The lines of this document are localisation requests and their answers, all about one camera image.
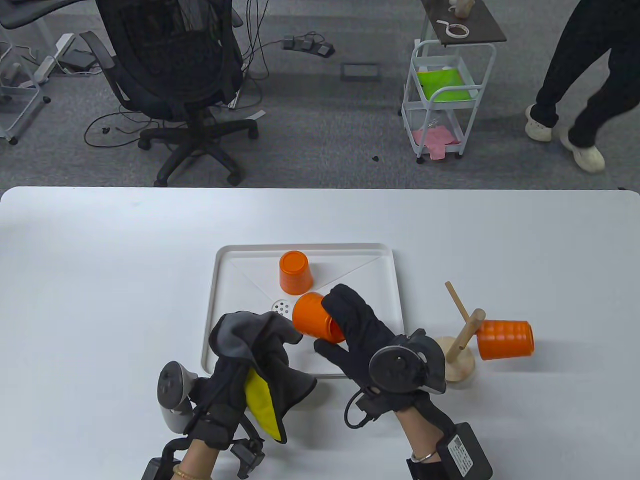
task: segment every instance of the white sneaker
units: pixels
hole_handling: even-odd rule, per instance
[[[528,137],[535,141],[551,141],[553,129],[545,127],[543,124],[536,122],[531,118],[531,108],[533,105],[529,105],[524,111],[524,115],[527,117],[527,125],[524,127],[525,133]]]
[[[604,157],[596,147],[578,148],[569,141],[567,130],[560,135],[564,147],[573,153],[573,159],[585,172],[598,173],[604,170]]]

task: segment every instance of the chair base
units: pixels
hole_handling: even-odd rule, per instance
[[[169,158],[157,174],[154,187],[166,187],[169,176],[182,162],[193,155],[197,150],[203,150],[211,155],[229,171],[227,182],[231,186],[238,186],[244,178],[240,166],[226,153],[216,142],[218,138],[230,133],[248,131],[250,139],[259,137],[258,123],[255,120],[233,120],[223,124],[204,126],[201,120],[187,123],[187,128],[158,128],[147,129],[140,132],[138,148],[149,150],[151,140],[161,140],[169,145],[177,145]]]

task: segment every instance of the wooden dowel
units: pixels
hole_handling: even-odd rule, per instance
[[[462,301],[460,300],[460,297],[458,296],[456,291],[453,289],[453,285],[451,285],[451,282],[446,282],[444,286],[449,291],[449,295],[451,295],[453,303],[455,303],[458,310],[460,310],[460,315],[462,315],[462,318],[464,318],[465,323],[469,323],[469,314],[467,313],[465,306],[462,305]]]
[[[469,317],[469,321],[465,323],[464,327],[454,340],[451,348],[445,355],[445,360],[450,364],[455,362],[460,352],[465,349],[471,337],[475,335],[478,329],[482,326],[483,320],[486,318],[486,313],[483,309],[477,308]]]

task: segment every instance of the pink cloth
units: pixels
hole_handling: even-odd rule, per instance
[[[422,139],[422,129],[412,132],[413,140],[417,145],[420,145]],[[424,146],[429,150],[429,156],[431,160],[442,160],[445,157],[445,147],[447,145],[455,145],[460,143],[451,134],[451,132],[444,125],[428,129],[427,135],[424,138]]]

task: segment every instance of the black pants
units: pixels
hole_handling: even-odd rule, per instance
[[[595,145],[596,133],[606,121],[640,104],[640,0],[581,0],[558,41],[532,118],[555,126],[556,104],[608,50],[609,78],[569,130],[576,147]],[[637,127],[630,127],[629,134],[638,135]]]

